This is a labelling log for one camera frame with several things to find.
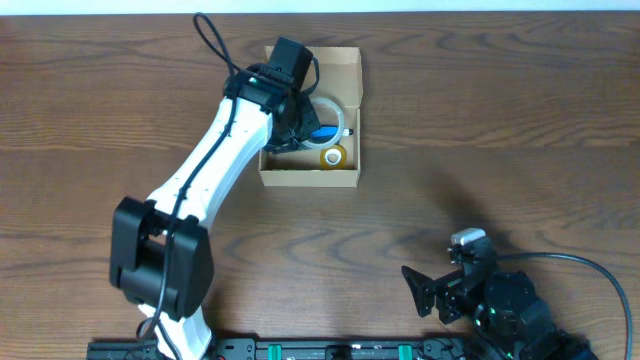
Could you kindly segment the blue plastic tape dispenser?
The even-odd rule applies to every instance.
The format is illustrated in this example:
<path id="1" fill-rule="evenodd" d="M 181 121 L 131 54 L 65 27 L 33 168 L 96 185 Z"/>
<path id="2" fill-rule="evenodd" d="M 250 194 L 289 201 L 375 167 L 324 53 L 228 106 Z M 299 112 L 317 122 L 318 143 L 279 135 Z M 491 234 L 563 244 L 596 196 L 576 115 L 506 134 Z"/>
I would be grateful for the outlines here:
<path id="1" fill-rule="evenodd" d="M 311 133 L 310 140 L 315 143 L 325 143 L 331 140 L 337 132 L 337 126 L 322 126 Z"/>

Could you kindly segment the large clear tape roll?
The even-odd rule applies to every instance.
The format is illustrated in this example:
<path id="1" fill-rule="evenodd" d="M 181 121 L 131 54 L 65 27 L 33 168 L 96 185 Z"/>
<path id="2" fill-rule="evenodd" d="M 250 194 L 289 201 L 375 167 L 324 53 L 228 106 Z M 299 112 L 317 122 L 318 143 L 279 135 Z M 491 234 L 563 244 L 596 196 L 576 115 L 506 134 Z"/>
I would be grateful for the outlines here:
<path id="1" fill-rule="evenodd" d="M 303 141 L 302 145 L 308 149 L 326 149 L 333 145 L 336 145 L 342 138 L 343 131 L 346 125 L 346 120 L 345 120 L 343 110 L 336 102 L 334 102 L 329 98 L 314 97 L 311 99 L 311 104 L 314 107 L 319 106 L 319 107 L 324 107 L 331 110 L 334 113 L 335 118 L 337 120 L 337 129 L 334 132 L 333 136 L 325 142 L 318 143 L 311 139 L 308 139 Z"/>

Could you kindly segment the small yellow tape roll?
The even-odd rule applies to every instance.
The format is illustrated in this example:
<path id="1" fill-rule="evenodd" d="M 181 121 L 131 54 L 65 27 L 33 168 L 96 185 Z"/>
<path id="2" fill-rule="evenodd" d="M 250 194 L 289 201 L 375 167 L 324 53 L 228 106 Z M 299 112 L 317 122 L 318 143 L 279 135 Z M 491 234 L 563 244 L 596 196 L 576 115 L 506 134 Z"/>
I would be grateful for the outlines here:
<path id="1" fill-rule="evenodd" d="M 342 170 L 346 166 L 347 152 L 339 144 L 323 149 L 320 154 L 320 165 L 324 170 Z"/>

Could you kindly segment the cardboard box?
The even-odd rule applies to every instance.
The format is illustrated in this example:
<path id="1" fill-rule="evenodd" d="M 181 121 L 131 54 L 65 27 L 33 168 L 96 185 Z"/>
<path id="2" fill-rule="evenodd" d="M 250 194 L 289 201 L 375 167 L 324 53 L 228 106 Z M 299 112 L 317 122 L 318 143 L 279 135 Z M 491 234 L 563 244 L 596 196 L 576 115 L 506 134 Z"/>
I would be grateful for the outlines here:
<path id="1" fill-rule="evenodd" d="M 346 166 L 342 170 L 324 170 L 320 165 L 323 149 L 272 154 L 259 153 L 259 175 L 268 187 L 324 187 L 355 188 L 361 170 L 360 107 L 363 98 L 363 73 L 360 49 L 357 47 L 312 47 L 319 67 L 310 68 L 304 86 L 315 85 L 311 95 L 329 98 L 343 110 L 346 125 L 353 135 L 337 143 L 347 152 Z M 314 107 L 320 125 L 337 126 L 334 113 L 324 107 Z"/>

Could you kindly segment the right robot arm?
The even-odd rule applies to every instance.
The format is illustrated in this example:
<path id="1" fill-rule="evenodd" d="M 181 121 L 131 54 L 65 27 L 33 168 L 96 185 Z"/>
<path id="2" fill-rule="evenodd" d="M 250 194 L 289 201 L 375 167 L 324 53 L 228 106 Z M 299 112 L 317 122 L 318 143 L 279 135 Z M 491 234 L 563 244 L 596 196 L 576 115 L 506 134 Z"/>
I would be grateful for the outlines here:
<path id="1" fill-rule="evenodd" d="M 408 266 L 401 273 L 419 316 L 437 311 L 445 325 L 468 319 L 475 337 L 465 345 L 470 359 L 594 359 L 587 341 L 557 327 L 547 303 L 522 271 L 505 272 L 491 240 L 454 240 L 451 261 L 461 268 L 432 279 Z"/>

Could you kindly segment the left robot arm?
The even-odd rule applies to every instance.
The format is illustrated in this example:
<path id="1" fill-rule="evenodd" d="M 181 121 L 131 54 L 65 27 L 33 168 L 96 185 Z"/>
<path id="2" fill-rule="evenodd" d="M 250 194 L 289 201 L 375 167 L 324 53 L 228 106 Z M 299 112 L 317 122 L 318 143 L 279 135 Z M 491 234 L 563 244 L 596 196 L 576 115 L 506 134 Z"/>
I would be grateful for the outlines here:
<path id="1" fill-rule="evenodd" d="M 213 339 L 202 310 L 214 275 L 209 232 L 251 158 L 290 149 L 316 123 L 303 85 L 315 65 L 254 64 L 232 73 L 203 138 L 178 170 L 145 200 L 125 197 L 112 220 L 109 281 L 146 318 L 168 359 L 201 359 Z"/>

